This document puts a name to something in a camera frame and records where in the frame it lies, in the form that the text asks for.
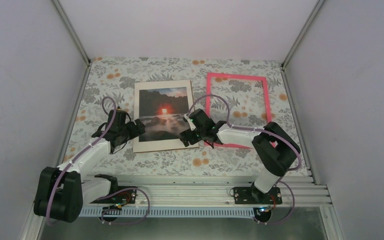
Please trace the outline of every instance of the floral pattern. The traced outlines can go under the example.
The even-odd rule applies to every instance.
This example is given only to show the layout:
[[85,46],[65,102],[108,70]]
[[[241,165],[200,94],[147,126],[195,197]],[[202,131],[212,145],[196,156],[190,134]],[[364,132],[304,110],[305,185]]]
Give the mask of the floral pattern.
[[[77,112],[65,160],[73,157],[91,141],[99,125],[107,121],[101,107],[105,96],[134,117],[134,88],[137,82],[190,80],[193,98],[206,94],[207,73],[264,76],[267,79],[272,120],[298,144],[279,63],[262,60],[222,60],[152,57],[98,57],[91,67],[82,101]],[[261,82],[215,78],[211,92],[228,102],[230,121],[235,125],[262,127],[267,123]],[[210,116],[224,120],[227,109],[218,99],[210,100]],[[112,108],[105,102],[107,110]],[[205,108],[202,100],[195,108]],[[202,142],[199,148],[134,153],[132,141],[116,154],[101,159],[90,174],[166,175],[166,176],[257,176],[263,169],[255,150],[216,147]],[[305,163],[287,176],[307,176]]]

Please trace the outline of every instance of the pink frame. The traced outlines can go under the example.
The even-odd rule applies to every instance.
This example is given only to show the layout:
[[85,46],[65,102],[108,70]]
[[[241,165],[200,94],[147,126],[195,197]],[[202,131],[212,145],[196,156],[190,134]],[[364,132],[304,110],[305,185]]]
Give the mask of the pink frame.
[[[260,81],[262,82],[262,90],[264,93],[264,105],[265,113],[267,115],[267,122],[272,121],[272,112],[270,109],[270,100],[269,100],[269,87],[267,86],[267,79],[264,76],[248,76],[248,75],[237,75],[237,74],[227,74],[227,73],[216,73],[209,72],[206,76],[206,94],[211,94],[211,78],[229,78],[229,79],[241,79],[241,80],[251,80],[251,81]],[[205,113],[210,116],[210,97],[207,97],[205,100]],[[243,148],[247,149],[246,146],[236,145],[236,144],[214,144],[218,147],[227,147],[227,148]]]

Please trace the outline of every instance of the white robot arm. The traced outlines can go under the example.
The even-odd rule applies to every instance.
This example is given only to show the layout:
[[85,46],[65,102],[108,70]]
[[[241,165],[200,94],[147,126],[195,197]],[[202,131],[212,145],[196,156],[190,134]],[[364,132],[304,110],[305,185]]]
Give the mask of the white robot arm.
[[[249,128],[233,128],[226,121],[215,123],[207,114],[197,109],[189,115],[184,115],[184,120],[189,123],[189,129],[180,133],[180,140],[185,147],[204,141],[214,147],[217,144],[236,144],[252,148],[257,151],[264,169],[252,184],[252,196],[258,199],[265,198],[280,178],[288,171],[289,167],[297,158],[294,150],[285,142],[269,136],[263,132],[248,130]],[[301,152],[298,145],[288,134],[275,122],[269,122],[264,130],[280,136],[287,141],[298,153]]]
[[128,113],[120,108],[111,110],[108,123],[113,118],[112,125],[105,132],[101,128],[107,123],[103,123],[92,135],[88,149],[85,148],[57,167],[46,167],[42,170],[33,207],[36,215],[46,216],[50,205],[50,218],[71,223],[79,216],[84,205],[119,189],[117,178],[113,176],[98,174],[90,181],[85,181],[85,177],[98,161],[114,153],[116,147],[145,133],[145,126],[139,119],[126,122],[126,117],[130,119]]

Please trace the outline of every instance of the photograph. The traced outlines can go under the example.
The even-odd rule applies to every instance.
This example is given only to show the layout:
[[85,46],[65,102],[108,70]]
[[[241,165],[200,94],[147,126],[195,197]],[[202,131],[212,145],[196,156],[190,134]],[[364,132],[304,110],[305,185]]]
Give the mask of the photograph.
[[134,117],[145,125],[145,133],[134,139],[133,152],[186,148],[180,133],[189,128],[183,116],[193,103],[191,82],[139,82],[134,94]]

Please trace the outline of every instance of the white wall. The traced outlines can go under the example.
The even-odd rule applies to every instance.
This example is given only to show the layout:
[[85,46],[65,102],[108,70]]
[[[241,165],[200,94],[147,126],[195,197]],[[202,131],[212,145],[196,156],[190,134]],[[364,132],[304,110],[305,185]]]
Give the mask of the white wall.
[[287,76],[346,239],[384,239],[384,1],[328,0]]
[[60,0],[90,58],[283,61],[317,0]]
[[0,240],[20,237],[84,72],[51,1],[0,0]]

